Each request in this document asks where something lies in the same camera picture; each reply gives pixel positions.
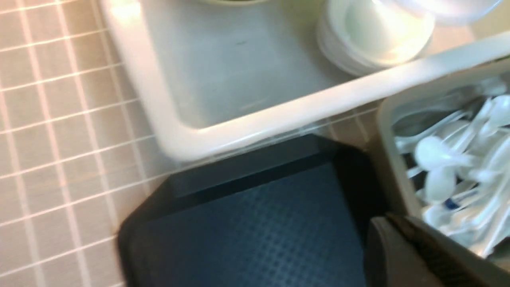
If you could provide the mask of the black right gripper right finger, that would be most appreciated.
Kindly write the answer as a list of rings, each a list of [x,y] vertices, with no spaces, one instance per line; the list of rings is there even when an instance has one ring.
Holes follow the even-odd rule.
[[[445,287],[508,287],[509,272],[476,256],[414,217],[386,218],[413,245],[428,269]]]

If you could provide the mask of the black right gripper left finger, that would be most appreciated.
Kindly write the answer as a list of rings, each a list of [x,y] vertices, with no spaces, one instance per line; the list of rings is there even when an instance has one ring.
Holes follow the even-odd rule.
[[[370,221],[365,249],[368,287],[441,287],[414,246],[389,220]]]

